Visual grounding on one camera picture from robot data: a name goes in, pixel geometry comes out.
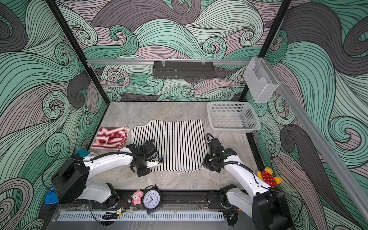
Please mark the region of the black white striped tank top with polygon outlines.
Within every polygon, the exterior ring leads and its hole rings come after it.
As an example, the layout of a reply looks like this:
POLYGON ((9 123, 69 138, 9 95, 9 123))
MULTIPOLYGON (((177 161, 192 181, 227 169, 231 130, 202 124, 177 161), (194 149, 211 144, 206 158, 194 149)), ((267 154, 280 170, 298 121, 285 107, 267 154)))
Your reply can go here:
POLYGON ((154 139, 158 156, 163 163, 152 167, 152 173, 164 171, 195 172, 204 169, 207 144, 202 120, 152 120, 144 126, 135 126, 132 141, 138 146, 154 139))

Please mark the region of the red white striped tank top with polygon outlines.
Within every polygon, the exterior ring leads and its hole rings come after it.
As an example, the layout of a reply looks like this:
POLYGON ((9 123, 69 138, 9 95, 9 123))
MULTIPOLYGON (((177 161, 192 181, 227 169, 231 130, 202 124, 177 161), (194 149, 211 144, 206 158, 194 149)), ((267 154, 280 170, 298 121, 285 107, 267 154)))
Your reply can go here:
POLYGON ((101 127, 91 145, 94 150, 119 150, 126 145, 128 127, 101 127))

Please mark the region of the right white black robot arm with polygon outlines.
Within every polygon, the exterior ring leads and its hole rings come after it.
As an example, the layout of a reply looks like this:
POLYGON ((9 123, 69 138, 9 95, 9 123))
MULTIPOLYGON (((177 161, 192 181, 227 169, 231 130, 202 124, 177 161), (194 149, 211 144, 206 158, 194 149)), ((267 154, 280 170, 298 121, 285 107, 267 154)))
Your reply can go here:
POLYGON ((245 189, 223 188, 224 204, 236 207, 248 215, 257 230, 290 230, 293 220, 285 194, 258 178, 232 148, 224 148, 212 134, 206 134, 209 153, 202 165, 212 172, 229 172, 245 189))

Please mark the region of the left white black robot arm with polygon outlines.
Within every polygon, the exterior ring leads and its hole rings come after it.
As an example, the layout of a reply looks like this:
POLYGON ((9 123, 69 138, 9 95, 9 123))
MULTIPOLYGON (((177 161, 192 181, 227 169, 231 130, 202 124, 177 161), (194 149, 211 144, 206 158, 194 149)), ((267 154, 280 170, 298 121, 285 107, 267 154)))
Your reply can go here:
POLYGON ((108 208, 114 207, 119 197, 112 184, 99 184, 92 181, 92 178, 121 166, 129 166, 138 176, 149 174, 152 167, 163 162, 154 143, 155 140, 151 139, 141 146, 130 144, 120 150, 94 157, 72 155, 51 177, 58 202, 69 204, 75 200, 89 200, 108 208))

